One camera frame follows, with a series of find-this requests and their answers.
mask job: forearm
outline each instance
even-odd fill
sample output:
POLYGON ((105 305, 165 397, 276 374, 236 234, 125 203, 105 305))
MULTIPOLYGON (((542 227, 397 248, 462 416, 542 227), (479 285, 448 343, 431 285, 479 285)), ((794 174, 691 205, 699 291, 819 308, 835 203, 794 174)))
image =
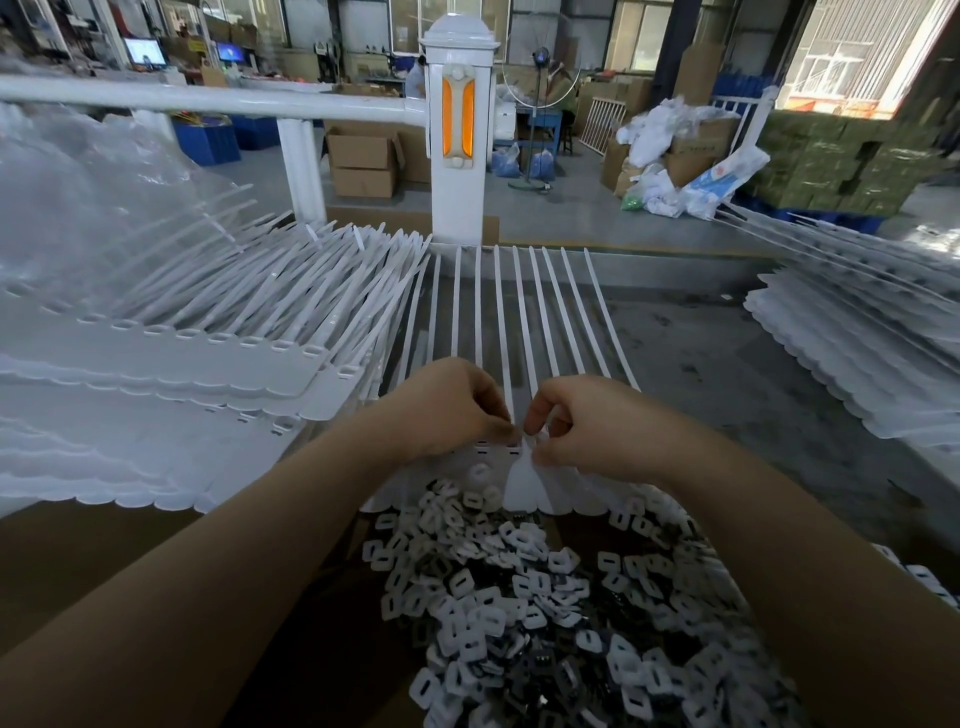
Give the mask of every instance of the forearm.
POLYGON ((668 490, 812 713, 830 726, 943 725, 960 708, 960 617, 798 485, 714 437, 668 490))
POLYGON ((331 429, 15 648, 0 661, 0 723, 218 724, 398 464, 379 428, 361 413, 331 429))

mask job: orange reflector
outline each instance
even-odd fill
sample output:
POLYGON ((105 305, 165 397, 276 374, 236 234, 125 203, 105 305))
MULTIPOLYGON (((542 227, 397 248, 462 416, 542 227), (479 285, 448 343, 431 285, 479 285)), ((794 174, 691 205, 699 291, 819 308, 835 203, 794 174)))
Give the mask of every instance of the orange reflector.
POLYGON ((453 146, 453 89, 450 81, 444 79, 444 156, 450 154, 453 146))
POLYGON ((476 83, 471 81, 464 88, 464 115, 462 121, 464 154, 473 159, 473 94, 476 83))

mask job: computer monitor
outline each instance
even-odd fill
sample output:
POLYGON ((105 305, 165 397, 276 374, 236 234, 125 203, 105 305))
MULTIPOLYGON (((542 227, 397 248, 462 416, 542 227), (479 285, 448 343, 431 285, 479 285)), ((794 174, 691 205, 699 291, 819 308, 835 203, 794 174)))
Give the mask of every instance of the computer monitor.
POLYGON ((167 60, 163 58, 163 51, 160 50, 160 44, 153 38, 143 40, 141 38, 125 37, 124 42, 127 43, 127 50, 134 63, 144 65, 167 64, 167 60))
POLYGON ((217 55, 227 63, 244 63, 247 60, 243 48, 233 43, 217 43, 217 55))

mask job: stacked boxes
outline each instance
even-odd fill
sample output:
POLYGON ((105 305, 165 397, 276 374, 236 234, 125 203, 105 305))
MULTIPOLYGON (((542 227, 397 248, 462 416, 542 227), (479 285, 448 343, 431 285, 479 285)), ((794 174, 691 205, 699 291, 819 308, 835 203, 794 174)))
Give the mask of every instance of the stacked boxes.
POLYGON ((892 121, 774 111, 758 142, 770 164, 745 191, 781 209, 894 215, 939 168, 934 136, 892 121))

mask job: hand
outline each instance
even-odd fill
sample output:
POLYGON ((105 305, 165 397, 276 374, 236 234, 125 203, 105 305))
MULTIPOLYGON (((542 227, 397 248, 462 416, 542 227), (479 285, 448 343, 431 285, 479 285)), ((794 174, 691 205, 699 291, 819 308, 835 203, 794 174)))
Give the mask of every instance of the hand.
POLYGON ((538 465, 569 465, 614 480, 671 481, 706 445, 726 442, 713 430, 602 376, 560 376, 540 385, 523 429, 534 435, 550 413, 550 439, 534 448, 538 465))
POLYGON ((493 378, 464 359, 428 364, 371 409, 390 420, 404 460, 441 455, 477 440, 520 439, 493 378))

